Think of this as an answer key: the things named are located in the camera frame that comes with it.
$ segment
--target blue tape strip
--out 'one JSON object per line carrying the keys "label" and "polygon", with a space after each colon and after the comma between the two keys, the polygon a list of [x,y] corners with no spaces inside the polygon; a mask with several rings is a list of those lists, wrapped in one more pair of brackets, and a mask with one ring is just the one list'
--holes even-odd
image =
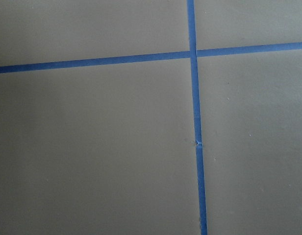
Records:
{"label": "blue tape strip", "polygon": [[196,156],[197,156],[201,234],[207,235],[194,0],[187,0],[187,9],[188,9],[192,96],[193,96],[192,98],[193,98],[193,106],[194,106],[195,138],[197,144]]}
{"label": "blue tape strip", "polygon": [[11,66],[0,67],[0,73],[34,71],[34,70],[51,70],[51,69],[62,69],[62,68],[95,66],[95,65],[123,64],[123,63],[134,63],[134,62],[143,62],[143,61],[172,60],[172,59],[182,59],[182,58],[189,58],[189,57],[190,57],[189,51],[179,51],[179,52],[168,52],[168,53],[159,53],[159,54],[131,55],[131,56],[120,56],[120,57],[99,58],[99,59],[27,64],[27,65],[11,65]]}
{"label": "blue tape strip", "polygon": [[299,50],[299,49],[302,49],[302,42],[198,50],[197,56],[207,57],[207,56],[217,56],[217,55],[235,55],[235,54],[245,54],[245,53],[257,53],[257,52],[280,51],[280,50]]}

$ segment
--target horizontal blue tape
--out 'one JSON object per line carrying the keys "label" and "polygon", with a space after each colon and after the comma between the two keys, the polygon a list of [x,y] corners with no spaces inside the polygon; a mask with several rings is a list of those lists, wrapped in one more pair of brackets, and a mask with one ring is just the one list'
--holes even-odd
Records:
{"label": "horizontal blue tape", "polygon": [[197,50],[197,56],[207,57],[207,56],[217,56],[217,55],[235,55],[235,54],[245,54],[245,53],[257,53],[257,52],[280,51],[280,50],[299,50],[299,49],[302,49],[302,42]]}
{"label": "horizontal blue tape", "polygon": [[0,67],[0,73],[34,71],[34,70],[51,70],[51,69],[62,69],[62,68],[72,68],[72,67],[111,65],[111,64],[123,64],[123,63],[157,61],[157,60],[172,60],[172,59],[182,59],[182,58],[189,58],[189,57],[190,57],[189,51],[179,51],[179,52],[168,52],[168,53],[158,53],[158,54],[130,55],[130,56],[98,58],[98,59],[47,62],[47,63],[39,63],[39,64],[11,65],[11,66]]}

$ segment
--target gray surface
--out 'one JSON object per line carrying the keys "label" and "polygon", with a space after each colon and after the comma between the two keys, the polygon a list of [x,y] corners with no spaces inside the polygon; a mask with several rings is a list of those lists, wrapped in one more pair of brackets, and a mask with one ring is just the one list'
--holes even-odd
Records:
{"label": "gray surface", "polygon": [[188,59],[0,74],[0,235],[199,235]]}
{"label": "gray surface", "polygon": [[195,0],[197,48],[302,42],[302,0]]}
{"label": "gray surface", "polygon": [[0,0],[0,66],[183,50],[184,0]]}
{"label": "gray surface", "polygon": [[302,235],[302,51],[199,59],[210,235]]}

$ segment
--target blue painter's tape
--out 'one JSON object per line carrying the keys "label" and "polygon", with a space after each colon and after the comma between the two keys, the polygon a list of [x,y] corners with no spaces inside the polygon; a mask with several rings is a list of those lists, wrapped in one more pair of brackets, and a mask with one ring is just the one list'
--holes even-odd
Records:
{"label": "blue painter's tape", "polygon": [[235,54],[245,54],[245,53],[257,53],[257,52],[281,51],[281,50],[299,50],[299,49],[302,49],[302,42],[198,50],[197,56],[207,57],[207,56],[217,56],[217,55],[235,55]]}
{"label": "blue painter's tape", "polygon": [[168,53],[159,53],[159,54],[131,55],[131,56],[109,57],[109,58],[99,58],[99,59],[27,64],[27,65],[11,65],[11,66],[0,67],[0,73],[34,71],[34,70],[51,70],[51,69],[62,69],[62,68],[72,68],[72,67],[111,65],[111,64],[123,64],[123,63],[157,61],[157,60],[172,60],[172,59],[182,59],[182,58],[189,58],[189,57],[190,57],[189,51],[179,51],[179,52],[168,52]]}
{"label": "blue painter's tape", "polygon": [[194,0],[187,0],[201,234],[207,235]]}

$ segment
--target vertical blue tape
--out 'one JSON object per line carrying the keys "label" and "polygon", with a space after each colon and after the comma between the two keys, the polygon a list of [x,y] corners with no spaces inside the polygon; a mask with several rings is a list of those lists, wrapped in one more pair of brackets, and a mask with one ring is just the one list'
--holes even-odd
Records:
{"label": "vertical blue tape", "polygon": [[195,139],[197,144],[196,156],[197,156],[198,189],[199,189],[199,208],[200,208],[200,219],[201,219],[201,235],[207,235],[194,0],[187,0],[187,9],[188,9],[191,80],[192,80],[192,98],[193,98],[193,106],[194,106]]}

